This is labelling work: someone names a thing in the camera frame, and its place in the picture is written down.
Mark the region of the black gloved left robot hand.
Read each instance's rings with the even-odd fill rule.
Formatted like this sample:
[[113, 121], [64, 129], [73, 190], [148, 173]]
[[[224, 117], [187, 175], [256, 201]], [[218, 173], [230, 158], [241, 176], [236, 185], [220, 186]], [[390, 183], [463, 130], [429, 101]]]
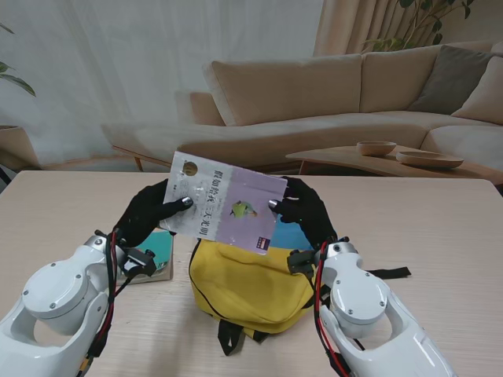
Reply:
[[167, 183], [168, 179], [165, 179], [155, 185], [144, 187], [132, 198], [114, 226], [120, 238], [125, 240], [127, 247], [137, 247], [162, 221], [193, 205], [193, 200], [189, 197], [165, 203]]

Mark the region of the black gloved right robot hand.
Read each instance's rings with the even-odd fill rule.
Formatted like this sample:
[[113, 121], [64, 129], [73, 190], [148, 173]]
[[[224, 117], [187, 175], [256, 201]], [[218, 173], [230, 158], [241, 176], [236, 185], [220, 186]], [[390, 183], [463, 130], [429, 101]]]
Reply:
[[282, 200], [270, 200], [269, 208], [284, 223], [296, 223], [312, 248], [321, 249], [327, 240], [336, 240], [324, 202], [316, 191], [299, 178], [285, 177], [287, 187]]

